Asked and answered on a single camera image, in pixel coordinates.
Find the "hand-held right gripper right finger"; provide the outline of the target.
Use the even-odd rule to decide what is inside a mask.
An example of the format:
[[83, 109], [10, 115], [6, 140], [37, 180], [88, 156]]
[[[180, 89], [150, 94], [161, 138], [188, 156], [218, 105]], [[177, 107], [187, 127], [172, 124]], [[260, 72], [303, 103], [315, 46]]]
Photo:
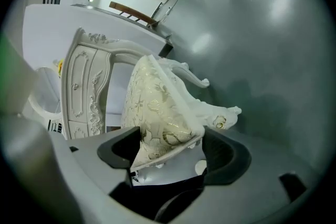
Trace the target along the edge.
[[206, 128], [200, 189], [167, 201], [166, 224], [283, 224], [316, 185], [317, 173], [288, 150], [235, 130]]

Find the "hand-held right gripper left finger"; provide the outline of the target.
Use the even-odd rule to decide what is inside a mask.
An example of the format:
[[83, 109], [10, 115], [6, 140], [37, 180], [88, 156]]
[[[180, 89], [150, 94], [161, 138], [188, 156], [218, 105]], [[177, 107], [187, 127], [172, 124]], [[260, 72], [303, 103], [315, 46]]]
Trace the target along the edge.
[[130, 181], [128, 171], [110, 167], [97, 154], [102, 143], [134, 131], [126, 128], [68, 141], [62, 135], [51, 136], [60, 171], [79, 206], [84, 224], [143, 224], [142, 216], [109, 195], [120, 183]]

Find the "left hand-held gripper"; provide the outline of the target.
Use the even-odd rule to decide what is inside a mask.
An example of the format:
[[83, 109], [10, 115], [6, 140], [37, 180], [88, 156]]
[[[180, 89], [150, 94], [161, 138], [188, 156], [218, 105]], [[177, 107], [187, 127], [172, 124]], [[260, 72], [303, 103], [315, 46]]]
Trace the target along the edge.
[[47, 130], [49, 132], [57, 132], [57, 133], [62, 133], [63, 128], [62, 128], [62, 120], [49, 120], [47, 124]]

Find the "white ornate miniature vanity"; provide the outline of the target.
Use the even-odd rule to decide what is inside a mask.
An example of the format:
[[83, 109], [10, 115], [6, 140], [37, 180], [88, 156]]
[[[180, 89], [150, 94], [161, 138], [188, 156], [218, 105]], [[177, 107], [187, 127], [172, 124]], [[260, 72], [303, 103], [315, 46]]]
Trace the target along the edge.
[[156, 59], [166, 56], [129, 40], [108, 39], [78, 28], [61, 62], [60, 73], [56, 74], [60, 109], [48, 112], [38, 103], [36, 91], [28, 101], [40, 116], [61, 127], [66, 140], [100, 135], [106, 131], [106, 102], [113, 65], [134, 66], [145, 55]]

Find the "cream upholstered stool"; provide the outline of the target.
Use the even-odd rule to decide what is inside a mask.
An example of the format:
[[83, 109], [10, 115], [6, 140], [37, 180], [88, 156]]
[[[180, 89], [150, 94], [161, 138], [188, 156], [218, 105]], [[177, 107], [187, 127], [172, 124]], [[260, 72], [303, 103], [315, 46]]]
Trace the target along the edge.
[[121, 117], [122, 127], [139, 127], [140, 149], [132, 172], [160, 166], [186, 148], [194, 147], [205, 127], [227, 130], [238, 121], [241, 108], [210, 105], [194, 98], [184, 80], [209, 87], [188, 64], [153, 55], [140, 58], [131, 75]]

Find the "person's white shoe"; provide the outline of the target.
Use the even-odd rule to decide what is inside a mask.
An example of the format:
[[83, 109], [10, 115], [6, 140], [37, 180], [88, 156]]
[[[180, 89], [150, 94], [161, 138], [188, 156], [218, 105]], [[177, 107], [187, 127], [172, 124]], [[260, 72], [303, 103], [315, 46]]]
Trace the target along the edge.
[[207, 161], [202, 159], [195, 164], [195, 172], [197, 175], [202, 175], [207, 169]]

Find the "sunflower bouquet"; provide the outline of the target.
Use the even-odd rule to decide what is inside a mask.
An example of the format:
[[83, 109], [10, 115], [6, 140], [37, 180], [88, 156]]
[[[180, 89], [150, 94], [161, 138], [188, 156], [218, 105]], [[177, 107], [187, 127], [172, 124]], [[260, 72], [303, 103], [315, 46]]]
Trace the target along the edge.
[[54, 60], [53, 65], [55, 66], [55, 71], [58, 75], [58, 77], [61, 77], [61, 71], [62, 71], [62, 65], [63, 65], [64, 60]]

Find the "person's black clothing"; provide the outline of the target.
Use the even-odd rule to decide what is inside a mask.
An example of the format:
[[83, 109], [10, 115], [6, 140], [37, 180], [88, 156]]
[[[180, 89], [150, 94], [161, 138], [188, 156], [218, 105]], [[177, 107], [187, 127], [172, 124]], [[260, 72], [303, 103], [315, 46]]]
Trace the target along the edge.
[[130, 209], [159, 223], [167, 224], [181, 214], [204, 190], [204, 176], [166, 185], [132, 188]]

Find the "white partition panel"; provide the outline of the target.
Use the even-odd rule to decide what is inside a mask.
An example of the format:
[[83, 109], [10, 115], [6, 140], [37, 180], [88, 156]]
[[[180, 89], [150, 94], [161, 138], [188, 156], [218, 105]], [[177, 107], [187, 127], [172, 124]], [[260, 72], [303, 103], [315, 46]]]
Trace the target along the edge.
[[54, 60], [64, 59], [78, 28], [86, 33], [104, 34], [108, 39], [135, 42], [165, 57], [171, 43], [155, 31], [99, 9], [34, 4], [25, 9], [23, 22], [23, 58], [34, 69], [55, 71]]

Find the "brown wooden post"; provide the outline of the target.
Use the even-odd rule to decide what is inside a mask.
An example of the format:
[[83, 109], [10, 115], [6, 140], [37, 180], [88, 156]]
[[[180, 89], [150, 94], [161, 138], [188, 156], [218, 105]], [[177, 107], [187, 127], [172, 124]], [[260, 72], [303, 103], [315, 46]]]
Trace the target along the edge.
[[146, 14], [143, 14], [123, 4], [111, 1], [109, 7], [118, 10], [120, 12], [120, 15], [127, 14], [128, 15], [127, 18], [131, 17], [136, 18], [135, 22], [139, 21], [145, 22], [147, 27], [156, 27], [159, 24], [159, 21], [156, 21], [155, 19], [147, 16]]

